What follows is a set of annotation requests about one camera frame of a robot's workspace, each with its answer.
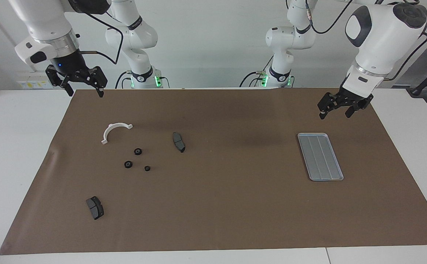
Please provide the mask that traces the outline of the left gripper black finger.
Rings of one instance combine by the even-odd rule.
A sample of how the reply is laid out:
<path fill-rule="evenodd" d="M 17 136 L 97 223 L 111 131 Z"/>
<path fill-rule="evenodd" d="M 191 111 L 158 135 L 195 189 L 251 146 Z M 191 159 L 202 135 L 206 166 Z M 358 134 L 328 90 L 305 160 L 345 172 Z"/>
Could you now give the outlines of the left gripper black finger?
<path fill-rule="evenodd" d="M 348 110 L 346 110 L 346 117 L 350 118 L 355 112 L 359 110 L 364 110 L 371 103 L 371 100 L 360 100 L 358 102 L 354 102 Z"/>
<path fill-rule="evenodd" d="M 339 103 L 337 102 L 338 95 L 333 95 L 330 92 L 324 94 L 322 99 L 318 102 L 317 107 L 320 111 L 319 117 L 324 120 L 329 112 L 338 109 Z"/>

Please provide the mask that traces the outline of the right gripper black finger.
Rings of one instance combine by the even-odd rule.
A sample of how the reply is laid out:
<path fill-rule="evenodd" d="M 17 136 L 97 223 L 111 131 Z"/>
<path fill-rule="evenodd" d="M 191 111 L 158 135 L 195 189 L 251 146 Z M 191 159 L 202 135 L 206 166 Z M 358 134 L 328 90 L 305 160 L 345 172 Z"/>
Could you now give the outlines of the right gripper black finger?
<path fill-rule="evenodd" d="M 48 65 L 46 68 L 46 75 L 50 81 L 50 83 L 54 87 L 60 87 L 63 90 L 66 91 L 66 93 L 72 97 L 74 95 L 74 90 L 72 89 L 71 85 L 68 83 L 70 81 L 69 75 L 64 75 L 64 78 L 61 79 L 59 76 L 59 72 L 56 70 L 54 65 Z"/>
<path fill-rule="evenodd" d="M 104 89 L 107 85 L 107 78 L 101 67 L 96 66 L 91 69 L 91 86 L 96 89 L 100 98 L 104 95 Z"/>

